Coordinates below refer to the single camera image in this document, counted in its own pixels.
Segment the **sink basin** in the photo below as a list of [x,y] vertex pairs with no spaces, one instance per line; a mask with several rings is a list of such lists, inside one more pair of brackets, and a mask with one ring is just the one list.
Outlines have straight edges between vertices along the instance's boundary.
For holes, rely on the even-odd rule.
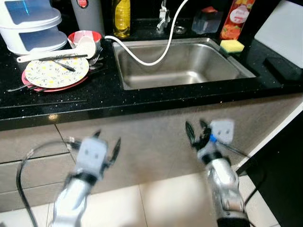
[[[141,60],[158,59],[167,40],[124,42]],[[255,77],[233,57],[221,54],[209,38],[172,40],[164,59],[154,66],[137,63],[119,44],[113,43],[125,90],[207,83]]]

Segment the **yellow sponge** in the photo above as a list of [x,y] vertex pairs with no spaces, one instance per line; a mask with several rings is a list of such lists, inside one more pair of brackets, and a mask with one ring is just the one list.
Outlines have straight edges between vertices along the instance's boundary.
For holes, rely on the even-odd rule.
[[244,45],[235,39],[222,40],[220,46],[223,47],[227,53],[241,52],[244,49]]

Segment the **white plastic container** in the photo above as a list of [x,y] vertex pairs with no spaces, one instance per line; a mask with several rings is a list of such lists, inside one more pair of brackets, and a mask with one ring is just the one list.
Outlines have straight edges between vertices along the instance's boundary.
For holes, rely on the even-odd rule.
[[0,0],[0,33],[18,55],[62,48],[67,37],[58,31],[61,14],[49,0]]

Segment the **white ladle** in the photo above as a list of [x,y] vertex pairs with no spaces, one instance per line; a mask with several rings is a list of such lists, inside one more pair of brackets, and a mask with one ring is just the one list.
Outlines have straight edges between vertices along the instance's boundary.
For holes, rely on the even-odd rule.
[[38,60],[40,58],[56,57],[58,55],[76,54],[82,55],[87,54],[86,58],[91,58],[96,52],[96,44],[91,37],[84,36],[79,40],[79,44],[75,49],[51,51],[45,53],[34,53],[30,55],[17,57],[17,62],[26,62],[32,60]]

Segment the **cooking oil bottle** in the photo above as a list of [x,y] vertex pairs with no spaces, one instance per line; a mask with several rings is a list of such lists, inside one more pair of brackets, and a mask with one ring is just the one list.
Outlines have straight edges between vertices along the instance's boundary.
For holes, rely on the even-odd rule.
[[131,1],[113,0],[114,35],[126,38],[130,34]]

